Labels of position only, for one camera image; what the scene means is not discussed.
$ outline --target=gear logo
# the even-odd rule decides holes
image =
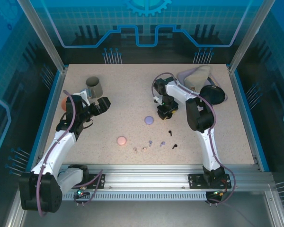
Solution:
[[[16,0],[0,0],[0,14],[8,22],[12,23],[18,15],[18,3]]]
[[[138,13],[139,16],[149,14],[155,15],[161,13],[162,9],[167,9],[167,4],[171,3],[171,0],[125,0],[127,9],[131,9],[133,13]]]

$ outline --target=pink disc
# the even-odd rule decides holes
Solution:
[[[117,139],[117,143],[119,145],[124,145],[126,143],[126,138],[124,136],[120,136],[118,139]]]

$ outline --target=black lid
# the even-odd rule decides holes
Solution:
[[[202,97],[208,96],[212,105],[220,104],[225,100],[225,92],[222,88],[214,85],[204,86],[200,91],[200,95]]]

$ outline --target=glass panel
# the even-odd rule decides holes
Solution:
[[[284,1],[275,1],[238,73],[269,168],[284,182]]]
[[[230,63],[262,0],[32,3],[66,64]]]
[[[17,1],[0,1],[0,226],[27,165],[56,71]]]

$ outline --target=white cloth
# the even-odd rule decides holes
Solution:
[[[204,87],[207,78],[210,76],[210,71],[210,66],[200,66],[191,75],[184,79],[184,86],[188,89],[200,93],[201,89]]]

